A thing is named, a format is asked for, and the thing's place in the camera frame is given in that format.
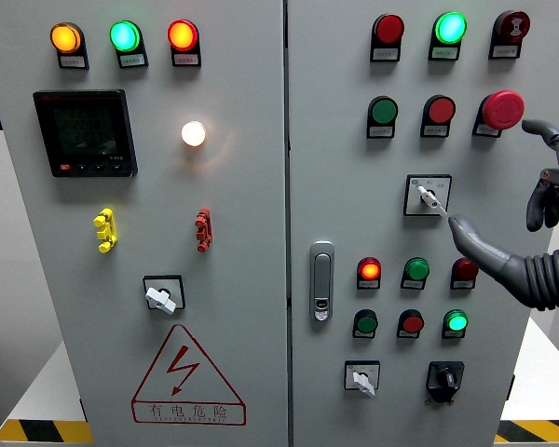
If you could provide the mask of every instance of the yellow terminal connector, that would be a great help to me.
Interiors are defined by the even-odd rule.
[[[118,241],[116,226],[114,225],[114,212],[109,208],[104,208],[93,219],[93,224],[98,227],[97,239],[103,241],[99,246],[99,251],[107,253]]]

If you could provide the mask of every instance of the digital meter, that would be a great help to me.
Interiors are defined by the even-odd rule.
[[[54,177],[132,177],[137,162],[124,90],[37,91]]]

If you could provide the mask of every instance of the white wall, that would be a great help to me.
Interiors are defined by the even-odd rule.
[[[0,131],[0,424],[60,341],[48,285]]]

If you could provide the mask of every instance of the white switch handle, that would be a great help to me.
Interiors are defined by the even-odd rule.
[[[170,299],[170,294],[166,291],[156,291],[153,287],[150,287],[145,294],[145,299],[152,307],[163,310],[168,315],[173,314],[176,310],[176,303]]]
[[[441,217],[447,217],[447,211],[443,209],[441,202],[437,200],[437,197],[435,197],[431,191],[428,191],[427,188],[422,185],[419,185],[417,188],[420,193],[420,198],[422,198],[422,201],[425,202],[429,208],[437,211]]]
[[[364,374],[358,374],[357,372],[353,372],[354,374],[354,385],[364,394],[366,394],[369,398],[375,397],[375,389],[369,382],[369,378]]]

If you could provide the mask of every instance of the green indicator light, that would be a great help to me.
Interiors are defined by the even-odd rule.
[[[363,333],[374,331],[378,325],[379,324],[376,322],[376,319],[372,317],[362,317],[357,323],[358,330]]]
[[[379,124],[387,124],[393,121],[398,114],[395,102],[390,100],[380,100],[375,103],[371,111],[373,119]]]
[[[421,281],[429,275],[429,263],[423,258],[411,259],[406,263],[404,271],[410,279]]]
[[[130,21],[119,21],[110,29],[110,40],[118,51],[132,51],[139,46],[139,29]]]
[[[435,35],[440,42],[456,44],[466,33],[466,18],[459,12],[447,12],[437,19]]]
[[[445,315],[445,324],[450,331],[463,331],[468,326],[468,317],[463,310],[452,310]]]

